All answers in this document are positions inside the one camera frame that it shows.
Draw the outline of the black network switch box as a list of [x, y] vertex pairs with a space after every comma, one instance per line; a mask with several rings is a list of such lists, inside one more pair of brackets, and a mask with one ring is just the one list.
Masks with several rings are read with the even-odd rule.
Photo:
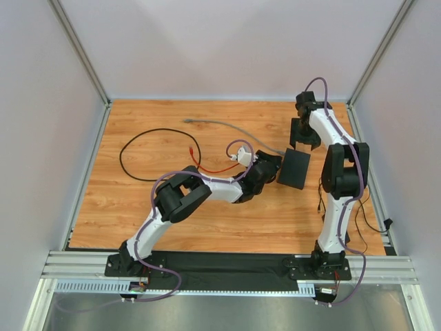
[[305, 186], [310, 154], [287, 148], [283, 157], [277, 183], [298, 190]]

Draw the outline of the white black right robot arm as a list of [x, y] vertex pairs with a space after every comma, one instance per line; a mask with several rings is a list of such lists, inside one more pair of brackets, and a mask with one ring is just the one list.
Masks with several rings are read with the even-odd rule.
[[334, 275], [347, 266], [345, 234], [354, 203], [367, 185], [369, 146], [357, 142], [338, 122], [326, 101], [317, 101], [312, 91], [296, 96], [298, 116], [291, 120], [290, 145], [297, 143], [327, 148], [322, 168], [322, 189], [327, 193], [327, 211], [322, 232], [315, 243], [307, 270], [315, 276]]

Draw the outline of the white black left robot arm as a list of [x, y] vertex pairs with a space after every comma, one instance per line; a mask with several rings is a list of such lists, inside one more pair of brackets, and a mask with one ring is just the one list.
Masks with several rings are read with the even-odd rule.
[[112, 257], [113, 268], [128, 276], [138, 276], [156, 242], [168, 228], [186, 220], [204, 202], [246, 203], [275, 180], [282, 157], [261, 150], [245, 159], [248, 167], [235, 177], [218, 178], [199, 172], [191, 165], [156, 186], [151, 194], [152, 209], [143, 225], [124, 241]]

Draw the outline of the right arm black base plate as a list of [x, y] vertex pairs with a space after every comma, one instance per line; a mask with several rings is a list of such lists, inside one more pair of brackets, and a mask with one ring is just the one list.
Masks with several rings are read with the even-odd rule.
[[352, 279], [349, 262], [342, 252], [319, 257], [312, 254], [306, 257], [290, 256], [283, 260], [288, 276], [293, 280], [343, 280]]

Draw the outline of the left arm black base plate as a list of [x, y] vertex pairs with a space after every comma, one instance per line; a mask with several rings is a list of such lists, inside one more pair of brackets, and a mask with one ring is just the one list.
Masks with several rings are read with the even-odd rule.
[[147, 267], [139, 261], [129, 261], [126, 265], [119, 254], [107, 258], [104, 275], [106, 277], [168, 278], [170, 273]]

